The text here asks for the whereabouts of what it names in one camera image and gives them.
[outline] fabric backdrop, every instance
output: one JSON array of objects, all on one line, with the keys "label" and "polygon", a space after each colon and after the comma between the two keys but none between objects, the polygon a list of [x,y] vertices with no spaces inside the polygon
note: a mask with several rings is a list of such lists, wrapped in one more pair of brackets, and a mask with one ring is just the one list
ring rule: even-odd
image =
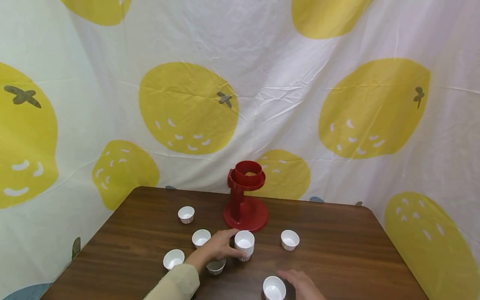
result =
[{"label": "fabric backdrop", "polygon": [[0,299],[140,185],[363,204],[432,300],[480,291],[478,0],[3,0]]}]

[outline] lemon print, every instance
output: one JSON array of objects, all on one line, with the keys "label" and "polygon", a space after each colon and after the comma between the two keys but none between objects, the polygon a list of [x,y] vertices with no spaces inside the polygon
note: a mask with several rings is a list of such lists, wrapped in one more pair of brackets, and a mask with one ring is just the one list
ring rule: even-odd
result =
[{"label": "lemon print", "polygon": [[0,209],[44,192],[58,178],[57,118],[30,78],[0,62]]},{"label": "lemon print", "polygon": [[429,299],[477,300],[477,263],[434,200],[415,192],[395,195],[385,209],[385,229]]},{"label": "lemon print", "polygon": [[342,79],[320,113],[320,140],[353,159],[397,152],[417,127],[430,72],[408,59],[373,60]]},{"label": "lemon print", "polygon": [[102,26],[120,23],[132,0],[61,0],[76,15]]},{"label": "lemon print", "polygon": [[350,32],[373,0],[292,0],[297,31],[321,39]]},{"label": "lemon print", "polygon": [[151,134],[173,151],[216,152],[237,127],[239,107],[232,87],[199,65],[171,62],[151,69],[140,84],[139,101]]},{"label": "lemon print", "polygon": [[298,200],[310,185],[310,169],[300,157],[285,150],[270,150],[257,160],[265,173],[265,185],[245,194]]},{"label": "lemon print", "polygon": [[92,180],[106,208],[115,210],[138,186],[156,186],[160,173],[155,161],[139,146],[111,141],[92,170]]}]

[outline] red ring holder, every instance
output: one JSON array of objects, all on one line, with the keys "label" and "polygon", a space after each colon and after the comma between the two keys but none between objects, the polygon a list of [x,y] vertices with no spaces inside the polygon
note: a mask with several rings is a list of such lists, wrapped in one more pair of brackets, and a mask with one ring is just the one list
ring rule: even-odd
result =
[{"label": "red ring holder", "polygon": [[241,161],[228,173],[230,201],[223,210],[223,219],[238,230],[257,231],[268,220],[266,206],[257,198],[244,196],[245,191],[256,191],[265,184],[262,166],[254,161]]}]

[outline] brown tabletop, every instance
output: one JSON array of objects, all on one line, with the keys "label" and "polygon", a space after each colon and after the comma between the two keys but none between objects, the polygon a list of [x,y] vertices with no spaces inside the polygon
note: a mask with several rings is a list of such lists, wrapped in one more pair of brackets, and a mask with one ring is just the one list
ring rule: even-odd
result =
[{"label": "brown tabletop", "polygon": [[[63,272],[43,300],[141,300],[166,274],[171,249],[194,251],[192,234],[226,229],[222,210],[228,194],[136,188]],[[263,199],[269,220],[255,232],[250,261],[228,259],[223,273],[201,274],[198,300],[260,300],[263,280],[277,269],[310,275],[328,300],[427,300],[373,213],[365,207]],[[190,205],[194,221],[182,224],[177,211]],[[292,229],[300,245],[281,247],[280,233]],[[295,299],[287,285],[286,299]]]}]

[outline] blue shape on fabric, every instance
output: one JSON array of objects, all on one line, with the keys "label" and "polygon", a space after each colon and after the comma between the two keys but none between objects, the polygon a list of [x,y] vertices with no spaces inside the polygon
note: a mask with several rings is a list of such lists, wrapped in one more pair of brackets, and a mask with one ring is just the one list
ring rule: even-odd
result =
[{"label": "blue shape on fabric", "polygon": [[319,197],[312,197],[310,198],[310,201],[312,202],[321,202],[321,203],[325,203],[325,201],[323,201],[322,199],[320,199]]},{"label": "blue shape on fabric", "polygon": [[3,300],[39,300],[51,285],[51,283],[42,283],[19,289]]}]

